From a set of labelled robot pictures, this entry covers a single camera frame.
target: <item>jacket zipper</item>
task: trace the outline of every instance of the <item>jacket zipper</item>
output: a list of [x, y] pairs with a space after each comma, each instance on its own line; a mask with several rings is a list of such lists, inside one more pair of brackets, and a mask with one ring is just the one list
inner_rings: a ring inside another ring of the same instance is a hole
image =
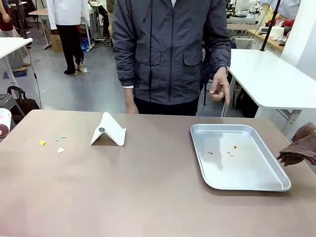
[[171, 99], [171, 90], [172, 90], [172, 51], [173, 51], [173, 21], [174, 21], [174, 6], [172, 6], [172, 26], [171, 26], [171, 50], [170, 50], [170, 83], [169, 83], [169, 104], [170, 104], [170, 99]]

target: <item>black shoe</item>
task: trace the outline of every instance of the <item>black shoe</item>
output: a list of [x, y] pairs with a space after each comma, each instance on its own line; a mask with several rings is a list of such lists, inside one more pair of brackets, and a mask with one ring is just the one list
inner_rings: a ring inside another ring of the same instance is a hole
[[67, 69], [66, 71], [64, 71], [64, 74], [66, 74], [66, 75], [72, 75], [72, 74], [75, 74], [75, 73], [76, 73], [75, 70], [73, 70], [73, 71], [71, 70], [70, 71], [70, 70]]

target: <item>tray rim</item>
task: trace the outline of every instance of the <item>tray rim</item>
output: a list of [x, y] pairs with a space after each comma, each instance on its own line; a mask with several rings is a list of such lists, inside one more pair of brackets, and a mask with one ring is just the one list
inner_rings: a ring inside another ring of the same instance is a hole
[[[273, 157], [274, 161], [277, 163], [277, 165], [280, 167], [281, 169], [281, 172], [283, 173], [283, 175], [285, 176], [285, 178], [288, 180], [289, 182], [289, 186], [286, 188], [286, 189], [239, 189], [239, 188], [220, 188], [220, 187], [215, 187], [214, 185], [211, 185], [205, 178], [205, 175], [204, 175], [204, 172], [203, 172], [203, 168], [202, 168], [202, 164], [201, 164], [201, 161], [200, 161], [200, 157], [198, 155], [198, 149], [197, 149], [197, 146], [196, 146], [196, 143], [194, 141], [194, 138], [193, 138], [193, 129], [194, 127], [196, 126], [199, 126], [199, 125], [212, 125], [212, 126], [245, 126], [245, 127], [248, 127], [250, 128], [251, 130], [253, 130], [256, 135], [258, 136], [258, 138], [260, 139], [260, 142], [262, 142], [262, 144], [264, 145], [265, 149], [267, 149], [267, 151], [269, 152], [269, 154], [271, 155], [271, 157]], [[271, 153], [270, 149], [267, 147], [267, 145], [265, 144], [265, 142], [262, 140], [261, 136], [258, 134], [257, 130], [254, 129], [253, 127], [249, 126], [249, 125], [245, 125], [245, 124], [218, 124], [218, 123], [197, 123], [197, 124], [194, 124], [191, 126], [190, 128], [190, 134], [191, 134], [191, 138], [192, 138], [192, 141], [193, 141], [193, 145], [194, 145], [194, 149], [196, 151], [196, 155], [197, 155], [197, 160], [198, 160], [198, 163], [199, 163], [199, 167], [200, 167], [200, 170], [201, 170], [201, 174], [202, 174], [202, 177], [203, 177], [203, 180], [204, 182], [210, 186], [211, 188], [213, 189], [216, 189], [216, 190], [235, 190], [235, 191], [264, 191], [264, 192], [288, 192], [291, 190], [292, 188], [292, 182], [291, 180], [289, 179], [289, 177], [287, 176], [287, 174], [285, 173], [284, 169], [282, 169], [281, 165], [278, 163], [278, 161], [276, 160], [276, 158], [274, 157], [274, 155]]]

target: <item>metal tray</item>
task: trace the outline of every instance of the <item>metal tray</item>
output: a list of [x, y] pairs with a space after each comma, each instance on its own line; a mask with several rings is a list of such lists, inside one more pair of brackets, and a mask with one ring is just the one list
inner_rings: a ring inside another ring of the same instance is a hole
[[255, 129], [196, 124], [190, 129], [204, 181], [214, 189], [285, 192], [291, 181]]

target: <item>finger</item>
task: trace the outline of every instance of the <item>finger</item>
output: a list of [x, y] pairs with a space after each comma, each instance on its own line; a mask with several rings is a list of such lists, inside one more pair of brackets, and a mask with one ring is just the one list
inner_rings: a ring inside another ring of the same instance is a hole
[[217, 85], [218, 85], [218, 80], [214, 80], [213, 83], [212, 83], [212, 86], [211, 86], [211, 88], [209, 90], [210, 94], [214, 94], [215, 93]]
[[223, 85], [223, 90], [225, 94], [225, 102], [227, 105], [229, 105], [229, 102], [231, 100], [231, 92], [230, 92], [229, 86], [227, 84]]
[[221, 101], [224, 98], [225, 94], [220, 92], [219, 94], [210, 94], [212, 100]]

